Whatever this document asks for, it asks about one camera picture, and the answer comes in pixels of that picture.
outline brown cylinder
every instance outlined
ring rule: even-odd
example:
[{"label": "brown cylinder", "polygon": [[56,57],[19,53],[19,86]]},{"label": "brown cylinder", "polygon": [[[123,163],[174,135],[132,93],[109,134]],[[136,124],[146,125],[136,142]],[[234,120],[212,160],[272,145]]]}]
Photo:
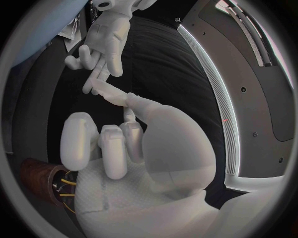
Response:
[{"label": "brown cylinder", "polygon": [[21,181],[33,194],[57,206],[63,207],[53,191],[53,178],[58,172],[66,173],[63,165],[53,165],[36,159],[25,159],[21,164]]}]

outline yellow wire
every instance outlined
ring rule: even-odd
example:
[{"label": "yellow wire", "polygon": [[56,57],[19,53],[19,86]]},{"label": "yellow wire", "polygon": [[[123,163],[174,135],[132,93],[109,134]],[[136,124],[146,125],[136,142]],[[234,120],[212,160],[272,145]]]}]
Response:
[{"label": "yellow wire", "polygon": [[65,180],[65,179],[61,179],[61,181],[62,181],[62,182],[65,182],[65,183],[67,183],[67,184],[76,186],[76,182],[70,182],[70,181],[67,181],[67,180]]},{"label": "yellow wire", "polygon": [[67,209],[69,209],[71,212],[75,213],[72,209],[70,209],[70,208],[68,207],[68,205],[66,205],[65,202],[64,202],[63,204],[64,204],[64,205],[67,207]]},{"label": "yellow wire", "polygon": [[74,194],[61,193],[60,196],[61,197],[74,197]]}]

